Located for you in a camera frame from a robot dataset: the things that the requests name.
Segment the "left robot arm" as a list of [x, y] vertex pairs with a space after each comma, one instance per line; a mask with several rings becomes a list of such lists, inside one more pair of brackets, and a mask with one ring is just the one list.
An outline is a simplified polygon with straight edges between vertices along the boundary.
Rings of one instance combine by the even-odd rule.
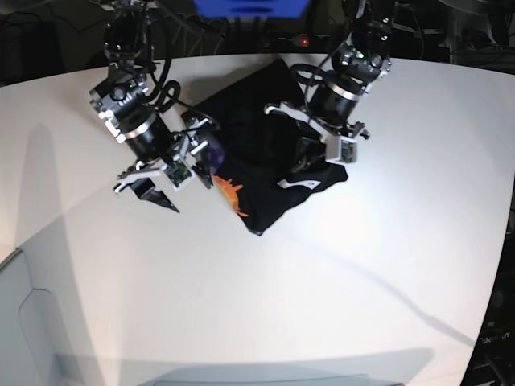
[[304, 87], [303, 102], [268, 104], [266, 115], [288, 116], [302, 131], [295, 149], [294, 173], [318, 162], [346, 166], [357, 160], [359, 139], [370, 133], [361, 121], [349, 118], [369, 93], [373, 82], [391, 68], [390, 36], [394, 1], [345, 1], [344, 24], [329, 52], [316, 66], [294, 64], [291, 75]]

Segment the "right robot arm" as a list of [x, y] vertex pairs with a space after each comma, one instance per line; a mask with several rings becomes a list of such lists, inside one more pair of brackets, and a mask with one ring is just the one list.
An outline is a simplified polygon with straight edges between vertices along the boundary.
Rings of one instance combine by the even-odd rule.
[[181, 86], [167, 77], [173, 45], [165, 15], [151, 10], [147, 1], [112, 1], [110, 6], [113, 20], [104, 34], [108, 75], [90, 90], [90, 105], [114, 139], [135, 156], [113, 190], [130, 189], [141, 201], [175, 211], [155, 179], [166, 179], [175, 191], [193, 179], [211, 188], [206, 135], [220, 125], [189, 106], [183, 129], [168, 129], [162, 115], [180, 104]]

